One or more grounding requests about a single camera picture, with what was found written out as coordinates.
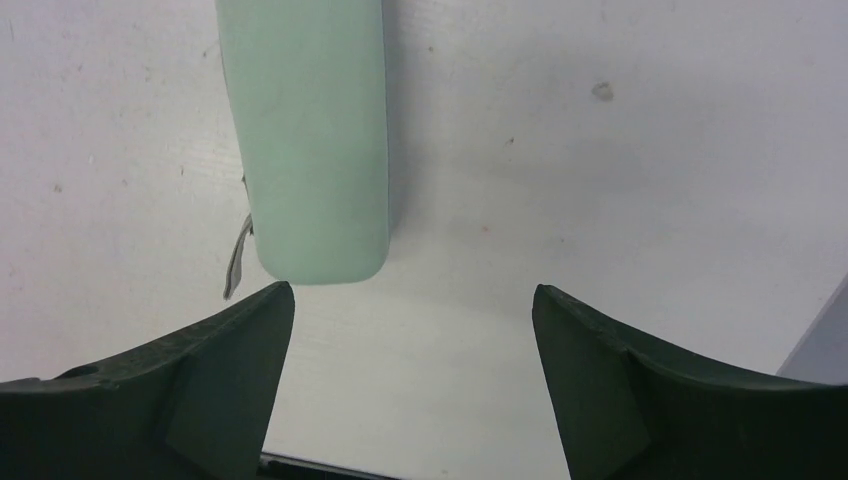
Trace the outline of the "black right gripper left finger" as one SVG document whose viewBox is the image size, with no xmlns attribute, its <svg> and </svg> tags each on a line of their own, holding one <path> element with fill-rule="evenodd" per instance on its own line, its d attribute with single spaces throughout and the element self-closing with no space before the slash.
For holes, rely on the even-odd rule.
<svg viewBox="0 0 848 480">
<path fill-rule="evenodd" d="M 276 282 L 123 353 L 1 386 L 5 479 L 253 479 L 295 300 Z"/>
</svg>

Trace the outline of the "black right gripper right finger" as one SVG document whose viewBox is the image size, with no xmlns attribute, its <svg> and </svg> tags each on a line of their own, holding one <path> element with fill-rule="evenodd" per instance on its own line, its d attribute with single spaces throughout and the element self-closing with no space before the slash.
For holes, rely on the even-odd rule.
<svg viewBox="0 0 848 480">
<path fill-rule="evenodd" d="M 532 323 L 574 479 L 843 479 L 847 389 L 726 364 L 556 287 Z"/>
</svg>

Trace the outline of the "mint green umbrella case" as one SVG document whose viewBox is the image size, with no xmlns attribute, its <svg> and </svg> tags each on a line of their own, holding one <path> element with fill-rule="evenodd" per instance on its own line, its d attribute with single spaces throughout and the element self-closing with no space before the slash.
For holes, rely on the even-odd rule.
<svg viewBox="0 0 848 480">
<path fill-rule="evenodd" d="M 216 13 L 249 201 L 224 297 L 247 240 L 281 281 L 372 277 L 390 243 L 381 3 L 220 1 Z"/>
</svg>

